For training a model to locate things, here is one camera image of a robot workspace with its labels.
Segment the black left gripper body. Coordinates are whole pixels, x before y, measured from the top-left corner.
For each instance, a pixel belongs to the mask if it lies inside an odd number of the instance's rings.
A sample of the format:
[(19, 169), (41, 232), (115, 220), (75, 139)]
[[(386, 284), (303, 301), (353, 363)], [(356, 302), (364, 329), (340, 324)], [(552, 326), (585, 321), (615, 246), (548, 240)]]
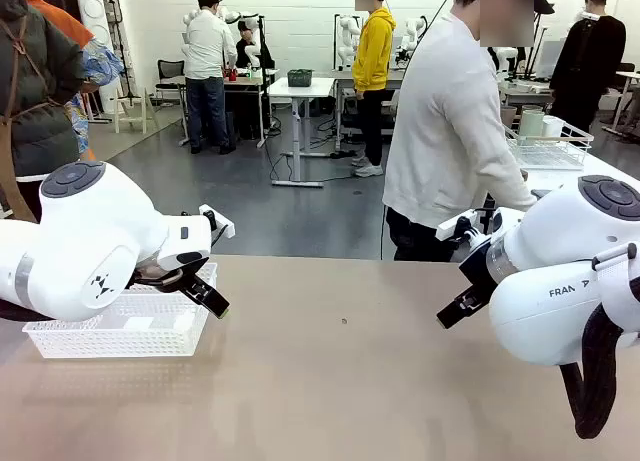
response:
[(207, 258), (201, 258), (161, 275), (152, 275), (149, 269), (136, 269), (130, 278), (130, 286), (150, 286), (164, 293), (208, 293), (211, 286), (198, 275), (206, 261)]

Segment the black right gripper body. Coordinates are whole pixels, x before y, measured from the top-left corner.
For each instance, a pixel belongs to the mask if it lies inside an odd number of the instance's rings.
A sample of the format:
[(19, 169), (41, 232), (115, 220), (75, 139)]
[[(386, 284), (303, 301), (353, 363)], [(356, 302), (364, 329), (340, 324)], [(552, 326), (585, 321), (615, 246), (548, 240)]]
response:
[(490, 242), (483, 242), (470, 250), (460, 263), (459, 270), (473, 286), (495, 287), (496, 282), (487, 266), (487, 253)]

